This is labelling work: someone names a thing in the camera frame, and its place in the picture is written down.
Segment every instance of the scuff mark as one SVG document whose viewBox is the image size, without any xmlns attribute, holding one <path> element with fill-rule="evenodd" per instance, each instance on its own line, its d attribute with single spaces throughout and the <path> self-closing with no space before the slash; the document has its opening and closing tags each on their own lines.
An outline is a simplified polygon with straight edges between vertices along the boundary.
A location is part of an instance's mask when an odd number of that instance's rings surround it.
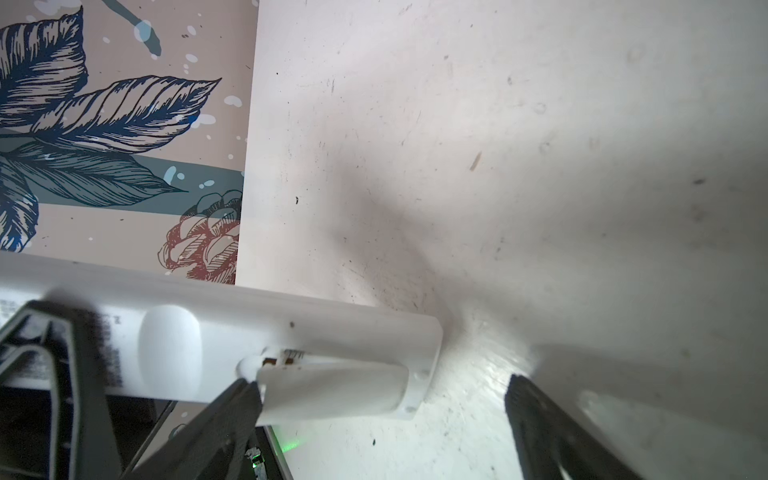
<svg viewBox="0 0 768 480">
<path fill-rule="evenodd" d="M 475 161 L 472 162 L 472 166 L 469 168 L 469 171 L 475 171 L 475 168 L 477 168 L 478 164 L 480 163 L 480 157 L 482 157 L 482 151 L 478 152 L 477 157 L 475 157 Z"/>
</svg>

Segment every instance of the white tabletop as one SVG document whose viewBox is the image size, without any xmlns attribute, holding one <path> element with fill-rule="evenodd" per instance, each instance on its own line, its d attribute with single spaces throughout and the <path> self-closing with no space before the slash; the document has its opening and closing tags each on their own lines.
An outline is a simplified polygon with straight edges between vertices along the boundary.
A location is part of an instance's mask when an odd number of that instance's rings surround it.
<svg viewBox="0 0 768 480">
<path fill-rule="evenodd" d="M 513 372 L 648 478 L 766 468 L 766 20 L 263 0 L 237 283 L 445 325 L 412 422 L 279 425 L 295 478 L 519 478 Z"/>
</svg>

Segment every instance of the floral pattern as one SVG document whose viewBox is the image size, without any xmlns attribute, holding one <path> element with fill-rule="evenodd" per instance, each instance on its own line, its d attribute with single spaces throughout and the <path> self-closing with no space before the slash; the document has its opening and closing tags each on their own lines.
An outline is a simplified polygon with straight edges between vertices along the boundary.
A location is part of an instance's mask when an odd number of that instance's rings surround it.
<svg viewBox="0 0 768 480">
<path fill-rule="evenodd" d="M 150 75 L 78 94 L 88 83 L 82 8 L 0 28 L 0 137 L 29 140 L 0 152 L 0 250 L 20 252 L 35 235 L 29 182 L 90 207 L 181 192 L 131 155 L 187 131 L 218 82 Z"/>
<path fill-rule="evenodd" d="M 234 285 L 242 203 L 239 190 L 200 198 L 168 231 L 157 259 L 187 278 Z"/>
</svg>

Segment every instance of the white surface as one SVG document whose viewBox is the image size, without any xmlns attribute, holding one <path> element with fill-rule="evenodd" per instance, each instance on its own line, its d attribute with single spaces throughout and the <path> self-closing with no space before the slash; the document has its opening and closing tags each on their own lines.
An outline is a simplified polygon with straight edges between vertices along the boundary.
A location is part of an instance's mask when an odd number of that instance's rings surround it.
<svg viewBox="0 0 768 480">
<path fill-rule="evenodd" d="M 516 478 L 516 371 L 648 478 L 764 473 L 765 2 L 260 5 L 237 282 L 446 332 L 412 422 L 276 429 L 297 479 Z"/>
<path fill-rule="evenodd" d="M 301 357 L 296 365 L 281 365 L 260 382 L 267 389 L 260 420 L 271 422 L 341 412 L 411 419 L 442 342 L 440 324 L 430 316 L 0 252 L 0 326 L 39 299 L 94 313 L 98 348 L 108 378 L 116 379 L 108 380 L 112 395 L 211 402 L 236 379 L 255 380 L 264 353 L 294 351 Z M 311 369 L 318 378 L 307 375 Z M 377 379 L 378 395 L 355 376 L 345 380 L 343 369 Z M 11 384 L 48 388 L 44 366 L 40 370 Z M 371 391 L 360 392 L 354 405 L 335 397 L 351 401 L 360 388 Z"/>
</svg>

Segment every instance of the white cylindrical object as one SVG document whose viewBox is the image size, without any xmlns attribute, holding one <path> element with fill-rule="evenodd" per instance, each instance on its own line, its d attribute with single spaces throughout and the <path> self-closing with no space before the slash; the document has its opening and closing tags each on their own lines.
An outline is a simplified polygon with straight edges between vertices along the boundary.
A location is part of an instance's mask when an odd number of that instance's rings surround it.
<svg viewBox="0 0 768 480">
<path fill-rule="evenodd" d="M 340 416 L 385 415 L 397 409 L 408 369 L 374 362 L 264 366 L 258 425 Z"/>
<path fill-rule="evenodd" d="M 209 402 L 235 379 L 253 380 L 261 367 L 254 359 L 288 349 L 340 359 L 347 380 L 339 367 L 303 366 L 308 370 L 300 375 L 270 377 L 273 393 L 279 384 L 293 392 L 315 368 L 340 392 L 355 392 L 361 381 L 369 389 L 361 373 L 367 369 L 387 387 L 376 390 L 379 403 L 360 397 L 365 406 L 349 403 L 347 412 L 407 419 L 424 398 L 442 342 L 442 328 L 430 316 L 1 252 L 0 323 L 29 300 L 55 301 L 91 317 L 106 390 L 116 395 Z M 48 380 L 33 368 L 8 384 L 44 389 Z M 314 418 L 308 415 L 303 418 Z"/>
</svg>

